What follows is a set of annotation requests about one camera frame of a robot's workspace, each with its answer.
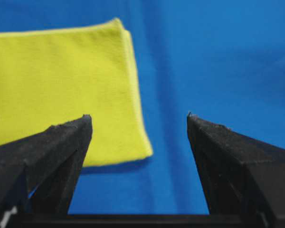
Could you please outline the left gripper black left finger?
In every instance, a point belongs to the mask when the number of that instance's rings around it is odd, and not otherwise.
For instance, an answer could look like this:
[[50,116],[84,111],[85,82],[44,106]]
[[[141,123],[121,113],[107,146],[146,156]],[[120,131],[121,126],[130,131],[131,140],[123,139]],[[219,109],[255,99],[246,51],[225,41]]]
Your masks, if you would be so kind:
[[0,227],[8,211],[68,213],[92,131],[84,115],[0,146]]

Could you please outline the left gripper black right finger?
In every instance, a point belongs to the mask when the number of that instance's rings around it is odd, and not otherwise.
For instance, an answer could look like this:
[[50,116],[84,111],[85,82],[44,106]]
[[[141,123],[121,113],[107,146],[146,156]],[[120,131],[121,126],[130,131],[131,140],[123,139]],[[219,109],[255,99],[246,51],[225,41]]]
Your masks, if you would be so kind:
[[211,216],[285,228],[285,149],[193,114],[187,134]]

